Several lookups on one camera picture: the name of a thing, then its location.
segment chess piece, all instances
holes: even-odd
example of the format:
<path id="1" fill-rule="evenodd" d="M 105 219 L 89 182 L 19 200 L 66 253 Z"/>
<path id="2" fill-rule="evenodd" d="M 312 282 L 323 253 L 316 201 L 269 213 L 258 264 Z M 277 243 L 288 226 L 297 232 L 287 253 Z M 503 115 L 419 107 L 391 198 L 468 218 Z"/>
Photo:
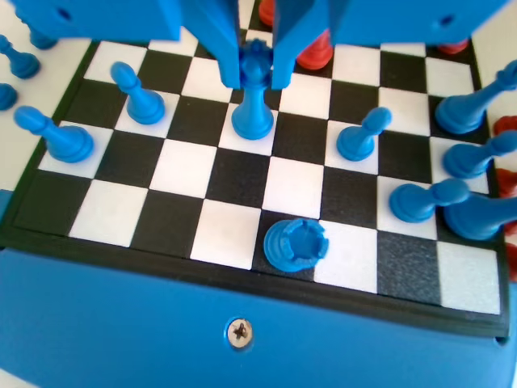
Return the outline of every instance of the chess piece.
<path id="1" fill-rule="evenodd" d="M 324 232 L 313 220 L 279 221 L 266 233 L 266 258 L 273 267 L 284 272 L 313 268 L 329 249 Z"/>
<path id="2" fill-rule="evenodd" d="M 126 63 L 115 62 L 111 77 L 121 91 L 129 95 L 128 114 L 140 124 L 156 124 L 165 115 L 165 102 L 155 91 L 142 89 L 134 70 Z"/>
<path id="3" fill-rule="evenodd" d="M 81 127 L 57 127 L 51 119 L 32 107 L 19 107 L 15 111 L 16 124 L 45 139 L 48 153 L 67 163 L 81 162 L 94 149 L 91 135 Z"/>
<path id="4" fill-rule="evenodd" d="M 494 82 L 471 95 L 453 95 L 444 99 L 435 110 L 439 126 L 455 135 L 479 128 L 485 111 L 504 91 L 517 88 L 517 61 L 498 71 Z"/>
<path id="5" fill-rule="evenodd" d="M 341 156 L 353 162 L 370 156 L 375 148 L 373 138 L 381 134 L 391 120 L 388 108 L 374 108 L 366 115 L 360 127 L 345 128 L 336 143 Z"/>
<path id="6" fill-rule="evenodd" d="M 461 179 L 446 179 L 428 189 L 408 183 L 391 193 L 389 207 L 400 220 L 424 222 L 433 216 L 436 206 L 458 204 L 469 196 L 469 186 Z"/>
<path id="7" fill-rule="evenodd" d="M 493 137 L 485 145 L 453 145 L 443 156 L 443 168 L 456 178 L 475 178 L 485 173 L 495 156 L 517 150 L 517 131 L 508 131 Z"/>

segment captured chess piece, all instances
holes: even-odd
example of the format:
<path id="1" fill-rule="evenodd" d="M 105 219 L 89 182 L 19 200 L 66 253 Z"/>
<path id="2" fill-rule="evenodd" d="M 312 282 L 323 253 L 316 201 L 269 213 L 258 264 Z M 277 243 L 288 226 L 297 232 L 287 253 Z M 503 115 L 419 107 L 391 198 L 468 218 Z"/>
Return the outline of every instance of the captured chess piece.
<path id="1" fill-rule="evenodd" d="M 456 144 L 443 156 L 443 168 L 456 178 L 476 178 L 485 173 L 495 156 L 517 150 L 517 131 L 503 132 L 485 145 Z"/>
<path id="2" fill-rule="evenodd" d="M 18 99 L 18 93 L 11 85 L 0 83 L 0 111 L 11 109 Z"/>
<path id="3" fill-rule="evenodd" d="M 469 186 L 461 179 L 446 179 L 428 189 L 408 183 L 391 193 L 389 207 L 400 220 L 424 222 L 433 216 L 436 206 L 459 204 L 469 196 Z"/>
<path id="4" fill-rule="evenodd" d="M 93 139 L 84 128 L 72 125 L 57 127 L 36 108 L 19 107 L 15 111 L 15 122 L 19 127 L 42 136 L 48 153 L 62 162 L 81 162 L 93 152 Z"/>
<path id="5" fill-rule="evenodd" d="M 330 32 L 323 32 L 302 54 L 296 62 L 307 70 L 323 69 L 334 55 L 334 49 L 330 45 Z"/>
<path id="6" fill-rule="evenodd" d="M 140 124 L 156 124 L 165 115 L 163 98 L 155 91 L 142 89 L 142 82 L 126 63 L 115 62 L 111 77 L 121 91 L 129 95 L 128 114 Z"/>
<path id="7" fill-rule="evenodd" d="M 245 139 L 258 140 L 273 128 L 271 109 L 264 91 L 271 85 L 272 50 L 262 40 L 247 41 L 241 49 L 241 84 L 244 99 L 232 114 L 235 132 Z"/>
<path id="8" fill-rule="evenodd" d="M 284 272 L 313 268 L 329 249 L 324 232 L 313 220 L 279 221 L 266 233 L 266 258 L 273 267 Z"/>
<path id="9" fill-rule="evenodd" d="M 29 53 L 19 53 L 4 35 L 0 35 L 0 53 L 11 62 L 11 73 L 21 79 L 34 77 L 40 70 L 40 61 Z"/>
<path id="10" fill-rule="evenodd" d="M 435 118 L 442 129 L 455 134 L 478 129 L 485 118 L 485 111 L 495 98 L 504 91 L 517 88 L 517 61 L 498 71 L 494 82 L 471 95 L 453 95 L 444 99 L 435 110 Z"/>
<path id="11" fill-rule="evenodd" d="M 360 127 L 345 128 L 336 143 L 341 156 L 353 162 L 366 159 L 375 149 L 373 138 L 381 134 L 391 120 L 388 108 L 374 108 L 366 115 Z"/>

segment red pawn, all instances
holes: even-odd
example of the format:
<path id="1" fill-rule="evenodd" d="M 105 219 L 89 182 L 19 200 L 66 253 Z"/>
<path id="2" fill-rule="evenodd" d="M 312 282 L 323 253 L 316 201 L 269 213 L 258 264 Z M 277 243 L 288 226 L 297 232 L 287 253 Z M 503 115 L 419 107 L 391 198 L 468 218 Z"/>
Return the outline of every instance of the red pawn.
<path id="1" fill-rule="evenodd" d="M 497 120 L 494 124 L 495 136 L 503 133 L 504 131 L 516 130 L 517 129 L 517 116 L 503 116 Z"/>
<path id="2" fill-rule="evenodd" d="M 275 0 L 262 0 L 258 6 L 258 16 L 262 23 L 271 27 L 275 19 Z"/>
<path id="3" fill-rule="evenodd" d="M 449 55 L 454 55 L 457 53 L 461 53 L 463 50 L 465 50 L 469 46 L 469 40 L 465 39 L 462 40 L 460 43 L 455 44 L 442 44 L 438 46 L 438 50 L 442 53 L 446 53 Z"/>
<path id="4" fill-rule="evenodd" d="M 296 61 L 304 69 L 320 70 L 329 63 L 333 54 L 334 50 L 330 45 L 330 33 L 329 30 L 326 30 L 298 56 Z"/>

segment black square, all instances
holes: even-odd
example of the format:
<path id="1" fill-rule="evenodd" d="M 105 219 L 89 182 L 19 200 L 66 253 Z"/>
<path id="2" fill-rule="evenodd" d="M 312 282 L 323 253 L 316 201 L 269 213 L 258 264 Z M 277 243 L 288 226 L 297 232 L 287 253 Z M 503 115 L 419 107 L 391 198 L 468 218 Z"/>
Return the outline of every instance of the black square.
<path id="1" fill-rule="evenodd" d="M 182 95 L 179 97 L 167 137 L 206 146 L 217 146 L 227 110 L 227 103 Z"/>
<path id="2" fill-rule="evenodd" d="M 316 164 L 325 163 L 326 120 L 279 112 L 273 155 Z"/>
<path id="3" fill-rule="evenodd" d="M 377 293 L 439 305 L 436 241 L 379 230 Z"/>
<path id="4" fill-rule="evenodd" d="M 280 108 L 280 98 L 282 97 L 282 91 L 273 91 L 272 89 L 266 89 L 264 93 L 264 101 L 266 105 L 273 109 L 274 111 L 278 111 Z M 240 104 L 244 99 L 244 90 L 243 89 L 233 89 L 232 97 L 230 98 L 230 103 Z"/>
<path id="5" fill-rule="evenodd" d="M 115 131 L 95 178 L 148 188 L 162 146 L 158 137 Z"/>
<path id="6" fill-rule="evenodd" d="M 260 221 L 258 222 L 257 239 L 255 240 L 255 250 L 253 254 L 253 263 L 251 269 L 253 271 L 269 273 L 272 275 L 291 277 L 294 279 L 314 281 L 314 268 L 304 269 L 298 272 L 283 272 L 273 267 L 264 254 L 264 239 L 267 231 L 278 221 L 293 220 L 298 218 L 291 214 L 283 214 L 263 210 L 260 213 Z"/>
<path id="7" fill-rule="evenodd" d="M 113 129 L 126 98 L 115 84 L 83 79 L 63 120 Z"/>
<path id="8" fill-rule="evenodd" d="M 368 112 L 378 105 L 378 87 L 332 80 L 330 120 L 361 124 Z"/>
<path id="9" fill-rule="evenodd" d="M 203 200 L 149 190 L 131 248 L 188 258 Z"/>
<path id="10" fill-rule="evenodd" d="M 379 175 L 432 183 L 429 137 L 384 131 L 379 136 Z"/>
<path id="11" fill-rule="evenodd" d="M 425 58 L 381 51 L 380 85 L 427 93 Z"/>
<path id="12" fill-rule="evenodd" d="M 208 183 L 207 198 L 260 208 L 268 169 L 266 156 L 220 148 Z"/>
<path id="13" fill-rule="evenodd" d="M 14 224 L 66 236 L 74 224 L 91 179 L 36 171 Z"/>
<path id="14" fill-rule="evenodd" d="M 488 139 L 490 139 L 490 129 L 488 126 L 488 122 L 486 120 L 486 116 L 485 119 L 483 119 L 481 127 L 470 133 L 465 133 L 463 135 L 454 135 L 452 133 L 445 131 L 438 125 L 435 118 L 436 108 L 438 107 L 439 103 L 441 103 L 444 100 L 444 98 L 436 97 L 433 95 L 428 95 L 427 97 L 429 99 L 429 114 L 431 115 L 429 119 L 429 123 L 431 124 L 431 136 L 443 137 L 446 139 L 466 141 L 469 143 L 477 144 L 485 144 L 488 141 Z"/>
<path id="15" fill-rule="evenodd" d="M 377 227 L 377 175 L 325 167 L 320 218 Z"/>
<path id="16" fill-rule="evenodd" d="M 145 89 L 179 95 L 191 65 L 191 57 L 147 50 L 138 78 Z"/>

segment screw head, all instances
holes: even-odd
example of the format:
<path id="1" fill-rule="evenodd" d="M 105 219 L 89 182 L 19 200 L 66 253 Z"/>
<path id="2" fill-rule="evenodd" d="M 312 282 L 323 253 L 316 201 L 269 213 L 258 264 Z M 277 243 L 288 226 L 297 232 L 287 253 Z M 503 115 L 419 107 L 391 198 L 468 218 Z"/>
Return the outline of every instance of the screw head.
<path id="1" fill-rule="evenodd" d="M 253 328 L 251 323 L 243 318 L 234 319 L 226 331 L 226 338 L 234 349 L 241 350 L 251 344 Z"/>

